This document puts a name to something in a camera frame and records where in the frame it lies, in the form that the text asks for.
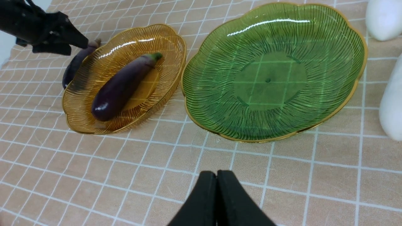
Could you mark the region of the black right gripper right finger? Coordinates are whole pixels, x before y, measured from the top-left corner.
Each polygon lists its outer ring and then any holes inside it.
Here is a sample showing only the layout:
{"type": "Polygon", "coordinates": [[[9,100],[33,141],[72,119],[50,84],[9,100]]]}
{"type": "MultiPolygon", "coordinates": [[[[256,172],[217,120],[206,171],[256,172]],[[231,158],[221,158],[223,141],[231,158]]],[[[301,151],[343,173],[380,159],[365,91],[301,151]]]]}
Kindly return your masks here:
{"type": "Polygon", "coordinates": [[[217,172],[218,226],[275,226],[244,190],[232,171],[217,172]]]}

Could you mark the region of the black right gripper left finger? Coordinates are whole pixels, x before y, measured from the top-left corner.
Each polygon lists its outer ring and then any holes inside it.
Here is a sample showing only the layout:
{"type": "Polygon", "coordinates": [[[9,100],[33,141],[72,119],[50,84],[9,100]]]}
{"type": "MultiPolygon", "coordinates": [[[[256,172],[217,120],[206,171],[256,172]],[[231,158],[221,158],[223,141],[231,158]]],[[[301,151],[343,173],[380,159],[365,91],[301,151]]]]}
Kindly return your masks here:
{"type": "Polygon", "coordinates": [[[216,175],[202,171],[185,203],[169,226],[215,226],[216,175]]]}

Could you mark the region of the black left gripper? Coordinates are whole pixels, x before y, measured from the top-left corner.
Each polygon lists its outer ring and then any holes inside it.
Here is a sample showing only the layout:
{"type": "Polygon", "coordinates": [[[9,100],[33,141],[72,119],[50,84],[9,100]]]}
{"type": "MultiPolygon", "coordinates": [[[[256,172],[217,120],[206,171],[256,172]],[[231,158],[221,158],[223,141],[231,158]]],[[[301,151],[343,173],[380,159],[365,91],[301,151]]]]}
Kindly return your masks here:
{"type": "Polygon", "coordinates": [[[86,49],[89,43],[65,14],[46,13],[32,0],[2,0],[0,30],[16,37],[21,47],[31,45],[33,53],[70,56],[70,45],[86,49]]]}

